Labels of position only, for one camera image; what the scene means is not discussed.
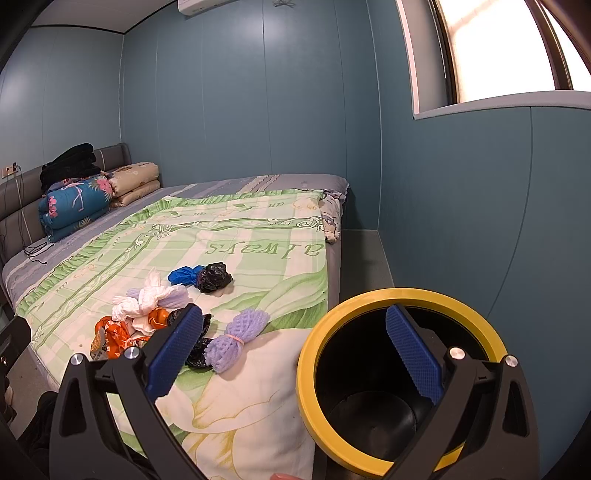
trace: bed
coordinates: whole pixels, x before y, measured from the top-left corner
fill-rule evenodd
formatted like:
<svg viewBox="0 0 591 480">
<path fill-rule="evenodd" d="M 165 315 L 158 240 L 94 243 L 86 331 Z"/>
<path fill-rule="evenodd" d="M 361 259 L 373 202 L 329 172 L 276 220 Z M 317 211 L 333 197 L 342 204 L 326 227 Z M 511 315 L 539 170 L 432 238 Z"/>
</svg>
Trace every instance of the bed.
<svg viewBox="0 0 591 480">
<path fill-rule="evenodd" d="M 95 153 L 105 170 L 131 161 L 124 144 Z M 0 233 L 18 232 L 18 217 L 25 217 L 29 245 L 43 241 L 35 222 L 38 172 L 25 173 L 23 181 L 23 207 L 18 195 L 16 202 L 7 202 Z M 0 198 L 14 194 L 15 185 L 2 185 L 6 191 Z M 94 322 L 109 314 L 113 294 L 141 287 L 151 268 L 165 275 L 182 265 L 204 264 L 205 258 L 226 262 L 240 279 L 234 291 L 207 297 L 191 291 L 195 303 L 214 313 L 214 336 L 223 333 L 234 313 L 263 304 L 272 312 L 269 328 L 222 375 L 182 370 L 157 406 L 209 478 L 258 480 L 274 472 L 309 478 L 314 443 L 297 410 L 296 364 L 309 328 L 338 303 L 340 274 L 340 242 L 324 242 L 317 202 L 322 190 L 345 194 L 347 187 L 345 179 L 321 174 L 168 187 L 109 212 L 53 244 L 35 262 L 11 233 L 0 252 L 5 294 L 17 314 L 30 321 L 30 350 L 57 388 L 71 354 L 88 355 Z M 250 253 L 256 255 L 247 261 Z M 241 254 L 239 260 L 235 254 Z M 111 400 L 124 441 L 141 450 L 120 402 Z"/>
</svg>

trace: green blanket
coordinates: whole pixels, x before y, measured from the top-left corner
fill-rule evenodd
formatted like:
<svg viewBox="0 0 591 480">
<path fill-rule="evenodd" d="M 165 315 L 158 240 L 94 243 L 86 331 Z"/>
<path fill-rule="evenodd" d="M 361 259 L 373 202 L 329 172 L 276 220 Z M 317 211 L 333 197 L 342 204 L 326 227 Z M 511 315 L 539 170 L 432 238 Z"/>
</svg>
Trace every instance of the green blanket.
<svg viewBox="0 0 591 480">
<path fill-rule="evenodd" d="M 93 327 L 111 314 L 112 298 L 141 288 L 151 269 L 166 278 L 184 265 L 223 261 L 234 282 L 213 294 L 189 287 L 192 301 L 213 315 L 206 336 L 223 333 L 249 307 L 269 313 L 269 324 L 222 375 L 183 368 L 157 406 L 209 478 L 309 478 L 314 443 L 298 413 L 295 374 L 309 328 L 327 310 L 322 197 L 300 190 L 165 197 L 62 262 L 22 298 L 17 314 L 59 380 L 74 353 L 89 354 Z M 141 449 L 118 397 L 111 400 L 124 440 Z"/>
</svg>

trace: window sill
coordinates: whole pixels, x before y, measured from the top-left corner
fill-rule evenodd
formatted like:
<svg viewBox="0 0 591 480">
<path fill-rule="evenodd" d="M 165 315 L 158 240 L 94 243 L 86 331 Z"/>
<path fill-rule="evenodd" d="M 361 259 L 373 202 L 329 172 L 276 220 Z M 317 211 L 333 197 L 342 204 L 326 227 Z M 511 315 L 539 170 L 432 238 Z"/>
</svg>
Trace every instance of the window sill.
<svg viewBox="0 0 591 480">
<path fill-rule="evenodd" d="M 415 120 L 434 116 L 451 115 L 453 113 L 490 110 L 496 108 L 513 108 L 520 106 L 558 106 L 591 110 L 591 92 L 578 90 L 551 90 L 548 92 L 527 92 L 483 98 L 471 102 L 442 106 L 433 110 L 416 113 Z"/>
</svg>

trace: yellow trash can rim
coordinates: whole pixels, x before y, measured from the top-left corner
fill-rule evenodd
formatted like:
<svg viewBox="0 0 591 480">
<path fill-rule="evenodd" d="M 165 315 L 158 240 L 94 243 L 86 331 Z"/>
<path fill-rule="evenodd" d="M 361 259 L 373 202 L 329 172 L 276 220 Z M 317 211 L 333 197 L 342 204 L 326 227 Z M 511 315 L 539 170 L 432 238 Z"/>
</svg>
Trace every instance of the yellow trash can rim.
<svg viewBox="0 0 591 480">
<path fill-rule="evenodd" d="M 476 338 L 490 361 L 499 362 L 507 354 L 501 338 L 481 315 L 451 297 L 429 290 L 375 290 L 344 301 L 324 315 L 310 332 L 298 362 L 296 391 L 300 413 L 308 432 L 327 455 L 348 470 L 374 478 L 383 477 L 393 463 L 357 450 L 336 433 L 316 397 L 316 367 L 324 347 L 343 325 L 364 313 L 387 308 L 394 303 L 433 310 L 455 320 Z M 455 462 L 461 451 L 459 446 L 441 457 L 436 470 Z"/>
</svg>

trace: pink rubber band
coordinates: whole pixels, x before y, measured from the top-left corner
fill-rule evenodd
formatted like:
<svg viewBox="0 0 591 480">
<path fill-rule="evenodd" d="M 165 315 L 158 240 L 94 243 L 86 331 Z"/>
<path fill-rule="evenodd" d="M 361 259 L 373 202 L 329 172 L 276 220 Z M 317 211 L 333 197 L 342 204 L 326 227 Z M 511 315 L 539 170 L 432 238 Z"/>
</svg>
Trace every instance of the pink rubber band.
<svg viewBox="0 0 591 480">
<path fill-rule="evenodd" d="M 240 343 L 240 345 L 244 346 L 244 340 L 242 340 L 241 338 L 234 337 L 233 335 L 230 335 L 229 333 L 224 333 L 224 335 L 236 340 L 238 343 Z"/>
</svg>

